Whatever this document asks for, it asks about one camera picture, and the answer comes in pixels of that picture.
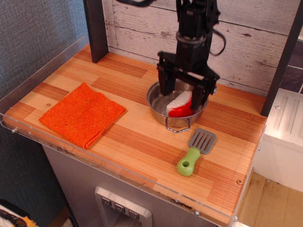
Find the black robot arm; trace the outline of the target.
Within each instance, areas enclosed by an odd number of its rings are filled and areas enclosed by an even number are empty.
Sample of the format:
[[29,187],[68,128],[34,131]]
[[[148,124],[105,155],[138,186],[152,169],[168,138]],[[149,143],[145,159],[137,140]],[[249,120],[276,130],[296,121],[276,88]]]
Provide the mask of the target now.
[[214,93],[220,78],[207,65],[214,25],[220,12],[215,0],[178,0],[176,53],[159,52],[160,91],[167,96],[175,89],[176,79],[193,86],[191,110],[203,105]]

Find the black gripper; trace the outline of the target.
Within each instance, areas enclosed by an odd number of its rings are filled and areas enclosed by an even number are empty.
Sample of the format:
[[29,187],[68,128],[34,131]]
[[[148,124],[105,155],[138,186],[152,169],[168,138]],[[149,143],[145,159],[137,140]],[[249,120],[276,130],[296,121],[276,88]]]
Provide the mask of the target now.
[[158,79],[164,96],[174,91],[176,79],[194,86],[191,110],[204,105],[208,96],[215,93],[220,77],[207,65],[211,43],[211,37],[199,44],[178,41],[176,53],[158,52]]

